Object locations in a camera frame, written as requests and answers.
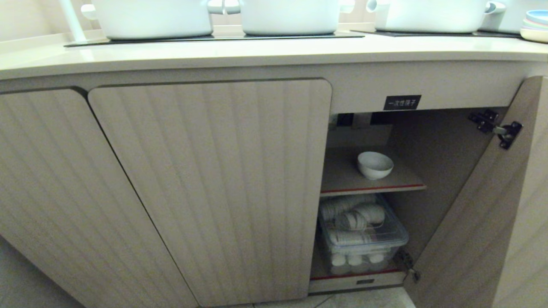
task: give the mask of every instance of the countertop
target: countertop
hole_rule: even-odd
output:
[[[93,31],[91,35],[100,35]],[[152,69],[398,61],[548,62],[548,44],[517,38],[388,37],[175,42],[65,48],[68,35],[0,42],[0,80]]]

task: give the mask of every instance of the cabinet hinge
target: cabinet hinge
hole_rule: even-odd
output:
[[[500,147],[505,150],[508,150],[517,135],[520,133],[523,125],[519,122],[512,122],[512,124],[499,126],[495,124],[496,119],[499,117],[499,114],[487,109],[483,113],[471,113],[468,116],[468,119],[472,122],[478,124],[477,129],[488,134],[494,133],[500,139]]]
[[[411,275],[413,281],[419,283],[421,273],[414,268],[415,261],[413,260],[413,257],[404,249],[400,249],[396,253],[396,260],[406,268],[407,275]]]

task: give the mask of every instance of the stacked bowl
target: stacked bowl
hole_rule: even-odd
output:
[[[520,34],[529,41],[548,43],[548,10],[528,11]]]

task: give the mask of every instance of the clear plastic container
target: clear plastic container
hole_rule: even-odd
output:
[[[341,231],[334,220],[325,219],[326,211],[320,208],[319,221],[324,244],[329,249],[328,259],[335,275],[381,271],[388,267],[399,247],[407,244],[409,235],[396,218],[386,199],[375,194],[375,203],[383,207],[385,219],[381,224],[368,225],[363,231]]]

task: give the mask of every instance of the black label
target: black label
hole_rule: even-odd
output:
[[[387,96],[384,110],[416,110],[422,95]]]

